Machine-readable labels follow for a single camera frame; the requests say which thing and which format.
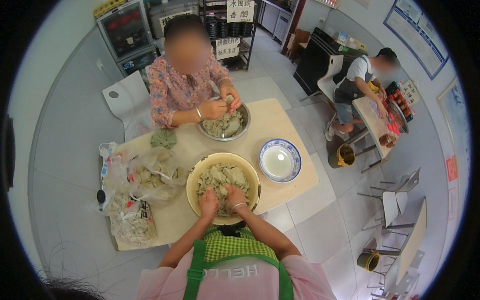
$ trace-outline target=pink floral blouse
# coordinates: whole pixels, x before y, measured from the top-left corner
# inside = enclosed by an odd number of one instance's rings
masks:
[[[213,47],[207,65],[192,74],[196,84],[189,84],[185,74],[177,72],[169,64],[165,55],[158,57],[150,67],[150,107],[153,125],[172,128],[173,113],[177,110],[190,110],[210,99],[214,90],[210,81],[217,86],[224,79],[232,82],[228,70],[215,59]]]

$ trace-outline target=woman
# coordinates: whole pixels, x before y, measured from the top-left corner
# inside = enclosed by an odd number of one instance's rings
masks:
[[[227,111],[227,95],[234,100],[230,112],[241,105],[228,70],[215,59],[210,37],[193,14],[170,20],[164,28],[165,55],[149,71],[150,104],[154,126],[172,128],[185,123],[215,120]],[[213,81],[222,101],[214,95]]]
[[[200,198],[201,217],[158,269],[142,271],[136,299],[334,300],[322,266],[307,262],[285,235],[255,215],[242,190],[226,188],[229,208],[244,222],[211,227],[218,200],[209,187]]]

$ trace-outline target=gingham apron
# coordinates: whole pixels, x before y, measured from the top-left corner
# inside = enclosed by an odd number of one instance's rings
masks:
[[[200,283],[204,278],[204,269],[211,269],[219,262],[239,258],[255,257],[271,263],[279,273],[279,300],[293,300],[293,286],[285,267],[278,261],[272,248],[257,241],[248,227],[240,228],[240,237],[224,236],[217,227],[205,233],[203,240],[193,242],[193,257],[187,270],[187,287],[183,300],[197,298]]]

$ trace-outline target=gray apron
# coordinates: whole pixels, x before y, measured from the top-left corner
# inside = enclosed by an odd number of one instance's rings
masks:
[[[367,59],[364,58],[363,56],[360,56],[361,59],[363,59],[368,66]],[[365,82],[370,81],[372,78],[373,74],[368,73],[368,67],[367,67],[367,72],[365,73]],[[338,89],[335,90],[335,102],[336,103],[344,103],[344,104],[352,104],[352,101],[357,98],[363,97],[364,94],[362,91],[357,87],[355,84],[355,81],[350,81],[349,79],[345,78],[343,82],[340,84]]]

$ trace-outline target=electrical outlet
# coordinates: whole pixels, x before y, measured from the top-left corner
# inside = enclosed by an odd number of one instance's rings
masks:
[[[98,59],[96,61],[96,66],[98,67],[98,69],[101,71],[103,69],[103,63],[100,59]]]

